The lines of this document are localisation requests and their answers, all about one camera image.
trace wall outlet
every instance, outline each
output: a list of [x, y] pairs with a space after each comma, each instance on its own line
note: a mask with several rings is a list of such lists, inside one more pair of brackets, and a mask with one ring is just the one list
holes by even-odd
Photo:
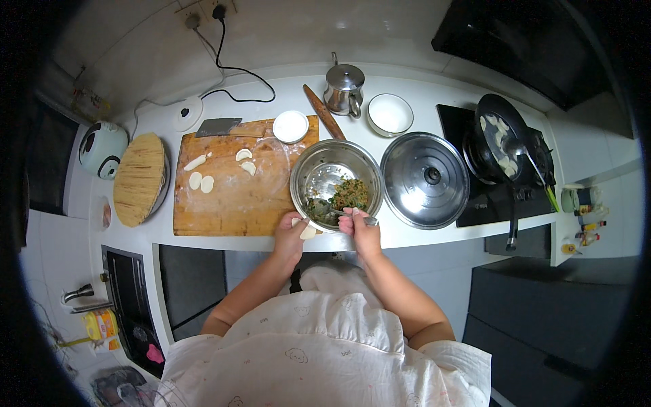
[[208, 21], [210, 22], [216, 21], [214, 18], [212, 18], [212, 10], [214, 10], [218, 4], [226, 7], [226, 17], [230, 17], [233, 14], [237, 13], [237, 8], [235, 8], [235, 4], [232, 2], [232, 0], [200, 0], [199, 4], [201, 5], [201, 8], [206, 14]]
[[183, 28], [188, 29], [186, 27], [186, 20], [188, 17], [190, 17], [192, 14], [196, 14], [199, 16], [199, 27], [202, 25], [207, 25], [209, 20], [206, 17], [206, 14], [204, 13], [203, 9], [199, 5], [199, 2], [192, 3], [187, 7], [181, 8], [180, 10], [177, 10], [174, 12], [174, 15], [178, 18], [178, 20], [181, 22], [183, 25]]

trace rice cooker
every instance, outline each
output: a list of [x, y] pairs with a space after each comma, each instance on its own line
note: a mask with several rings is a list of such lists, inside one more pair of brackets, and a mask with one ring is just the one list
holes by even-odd
[[103, 180], [112, 180], [129, 137], [120, 126], [109, 122], [93, 124], [79, 145], [79, 162], [86, 171]]

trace black wok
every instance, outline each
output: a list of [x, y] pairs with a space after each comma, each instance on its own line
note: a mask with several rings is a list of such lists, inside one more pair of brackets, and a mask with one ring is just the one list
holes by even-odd
[[485, 94], [477, 105], [475, 110], [475, 132], [474, 142], [478, 153], [478, 159], [483, 164], [484, 172], [489, 174], [492, 182], [506, 184], [511, 190], [511, 224], [506, 240], [506, 250], [513, 251], [516, 249], [518, 241], [518, 217], [516, 215], [516, 192], [520, 186], [528, 186], [534, 180], [534, 170], [531, 165], [527, 165], [522, 156], [509, 156], [509, 158], [518, 164], [518, 170], [508, 176], [505, 170], [497, 163], [496, 156], [500, 156], [503, 150], [495, 138], [495, 132], [491, 132], [493, 126], [486, 125], [486, 131], [482, 129], [481, 117], [501, 118], [503, 123], [508, 126], [508, 131], [504, 137], [515, 137], [519, 139], [530, 151], [534, 150], [533, 139], [530, 136], [529, 128], [518, 110], [506, 99], [496, 94]]

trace cleaver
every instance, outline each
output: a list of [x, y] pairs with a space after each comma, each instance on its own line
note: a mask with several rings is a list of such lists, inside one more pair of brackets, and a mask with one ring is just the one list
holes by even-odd
[[199, 126], [195, 137], [209, 135], [237, 135], [241, 137], [263, 137], [265, 127], [254, 123], [243, 123], [241, 117], [206, 119]]

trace white bowl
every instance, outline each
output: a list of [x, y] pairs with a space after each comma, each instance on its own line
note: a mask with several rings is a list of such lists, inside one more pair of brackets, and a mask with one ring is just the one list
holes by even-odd
[[413, 111], [405, 99], [381, 93], [368, 103], [368, 123], [384, 137], [397, 137], [413, 124]]
[[282, 112], [273, 121], [273, 135], [283, 143], [292, 144], [301, 141], [310, 122], [307, 116], [296, 110], [288, 110]]

